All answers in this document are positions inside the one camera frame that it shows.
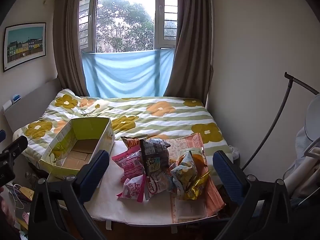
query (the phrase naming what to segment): headboard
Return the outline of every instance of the headboard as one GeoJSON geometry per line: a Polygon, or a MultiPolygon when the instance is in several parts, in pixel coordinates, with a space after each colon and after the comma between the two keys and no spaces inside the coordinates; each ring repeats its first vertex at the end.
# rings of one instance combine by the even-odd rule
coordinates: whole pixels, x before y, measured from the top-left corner
{"type": "Polygon", "coordinates": [[[12,132],[38,120],[61,90],[60,81],[58,78],[55,78],[33,90],[10,106],[4,112],[4,116],[12,132]]]}

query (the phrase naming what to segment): brown curtain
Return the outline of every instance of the brown curtain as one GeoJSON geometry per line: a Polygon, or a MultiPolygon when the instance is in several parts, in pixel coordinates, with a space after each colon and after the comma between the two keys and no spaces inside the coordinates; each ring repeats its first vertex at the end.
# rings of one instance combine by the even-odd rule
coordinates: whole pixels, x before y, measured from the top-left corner
{"type": "Polygon", "coordinates": [[[175,55],[164,96],[197,98],[205,105],[212,78],[211,0],[178,0],[175,55]]]}
{"type": "Polygon", "coordinates": [[[79,0],[55,0],[53,52],[62,88],[89,96],[79,45],[79,0]]]}

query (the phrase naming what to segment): yellow foil wrapper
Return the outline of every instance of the yellow foil wrapper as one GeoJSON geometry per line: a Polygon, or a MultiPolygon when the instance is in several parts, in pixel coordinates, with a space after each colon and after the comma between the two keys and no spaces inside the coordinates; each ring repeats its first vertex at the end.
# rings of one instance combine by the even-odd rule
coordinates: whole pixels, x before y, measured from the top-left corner
{"type": "Polygon", "coordinates": [[[201,194],[205,187],[205,184],[209,178],[209,172],[201,176],[199,179],[197,179],[193,185],[185,192],[184,199],[197,199],[201,194]]]}

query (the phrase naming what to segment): barcode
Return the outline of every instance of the barcode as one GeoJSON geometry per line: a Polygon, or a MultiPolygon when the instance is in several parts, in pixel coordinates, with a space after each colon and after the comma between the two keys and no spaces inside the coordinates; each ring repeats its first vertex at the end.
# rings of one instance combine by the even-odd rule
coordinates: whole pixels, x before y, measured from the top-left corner
{"type": "Polygon", "coordinates": [[[135,167],[141,166],[141,163],[140,163],[137,159],[132,160],[132,161],[133,161],[133,165],[134,165],[135,167]]]}

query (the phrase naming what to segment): curtain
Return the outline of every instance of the curtain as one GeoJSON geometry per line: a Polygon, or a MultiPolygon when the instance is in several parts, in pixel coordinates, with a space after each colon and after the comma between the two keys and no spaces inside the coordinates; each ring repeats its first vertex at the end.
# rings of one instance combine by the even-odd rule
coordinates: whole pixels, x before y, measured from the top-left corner
{"type": "Polygon", "coordinates": [[[197,98],[205,105],[212,79],[211,0],[178,0],[175,55],[164,96],[197,98]]]}
{"type": "Polygon", "coordinates": [[[79,0],[55,0],[53,52],[62,88],[89,96],[79,45],[79,0]]]}
{"type": "Polygon", "coordinates": [[[82,52],[82,62],[91,97],[161,97],[169,82],[173,49],[82,52]]]}

